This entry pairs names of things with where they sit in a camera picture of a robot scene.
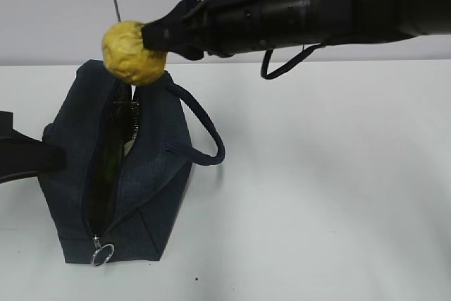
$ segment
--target dark denim bag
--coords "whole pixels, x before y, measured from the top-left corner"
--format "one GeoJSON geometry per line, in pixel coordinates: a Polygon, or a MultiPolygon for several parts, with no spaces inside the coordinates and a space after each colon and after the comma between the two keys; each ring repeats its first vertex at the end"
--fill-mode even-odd
{"type": "Polygon", "coordinates": [[[65,169],[39,176],[67,263],[159,260],[192,163],[224,160],[205,110],[168,73],[131,92],[101,61],[88,61],[44,130],[43,141],[67,156],[65,169]],[[192,148],[180,100],[213,137],[216,156],[192,148]]]}

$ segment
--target yellow ball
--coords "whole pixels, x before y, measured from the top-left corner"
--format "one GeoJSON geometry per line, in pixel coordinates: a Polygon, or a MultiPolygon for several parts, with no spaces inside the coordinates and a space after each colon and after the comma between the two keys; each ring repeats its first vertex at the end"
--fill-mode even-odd
{"type": "Polygon", "coordinates": [[[133,85],[158,80],[166,66],[166,52],[150,51],[142,43],[143,23],[123,21],[112,26],[102,40],[106,69],[133,85]]]}

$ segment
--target zipper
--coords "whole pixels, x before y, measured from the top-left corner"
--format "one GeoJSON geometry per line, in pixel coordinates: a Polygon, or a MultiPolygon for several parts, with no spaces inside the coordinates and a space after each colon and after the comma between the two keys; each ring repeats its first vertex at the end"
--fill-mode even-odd
{"type": "Polygon", "coordinates": [[[106,107],[82,203],[83,225],[94,243],[91,265],[95,267],[107,263],[114,253],[114,245],[102,245],[100,238],[113,220],[121,165],[127,157],[124,146],[136,138],[139,129],[139,104],[131,100],[128,85],[117,85],[106,107]]]}

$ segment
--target bag strap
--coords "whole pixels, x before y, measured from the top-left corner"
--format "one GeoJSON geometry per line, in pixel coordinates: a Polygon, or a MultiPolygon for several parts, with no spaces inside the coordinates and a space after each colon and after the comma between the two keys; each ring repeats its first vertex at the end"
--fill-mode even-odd
{"type": "Polygon", "coordinates": [[[201,166],[217,165],[223,162],[224,158],[226,157],[226,149],[224,147],[224,143],[221,139],[221,136],[216,131],[209,115],[202,108],[202,106],[200,106],[199,102],[197,102],[197,100],[191,95],[191,93],[177,84],[171,83],[166,87],[166,89],[177,96],[180,100],[182,100],[200,120],[201,124],[205,127],[208,133],[210,133],[214,142],[216,143],[216,146],[218,147],[218,153],[216,154],[216,156],[209,156],[191,146],[187,146],[179,142],[167,143],[166,149],[172,153],[185,156],[195,164],[201,166]]]}

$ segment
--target white wall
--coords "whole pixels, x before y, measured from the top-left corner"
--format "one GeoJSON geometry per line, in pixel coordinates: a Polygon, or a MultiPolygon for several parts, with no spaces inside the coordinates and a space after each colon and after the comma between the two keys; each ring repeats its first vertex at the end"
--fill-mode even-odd
{"type": "MultiPolygon", "coordinates": [[[[0,68],[1,109],[39,137],[75,69],[0,68]]],[[[37,181],[9,183],[0,300],[451,300],[451,61],[306,63],[272,82],[250,63],[169,71],[227,159],[194,170],[163,259],[66,265],[37,181]]]]}
{"type": "MultiPolygon", "coordinates": [[[[179,0],[118,0],[123,19],[155,20],[179,0]]],[[[112,0],[0,0],[0,66],[58,65],[100,59],[100,40],[115,23],[112,0]]],[[[278,51],[285,61],[299,48],[278,51]]],[[[331,47],[316,52],[312,61],[448,59],[451,37],[422,37],[383,46],[331,47]]],[[[262,53],[236,56],[222,62],[257,62],[262,53]]],[[[171,63],[186,60],[171,55],[171,63]]],[[[211,57],[202,62],[218,62],[211,57]]]]}

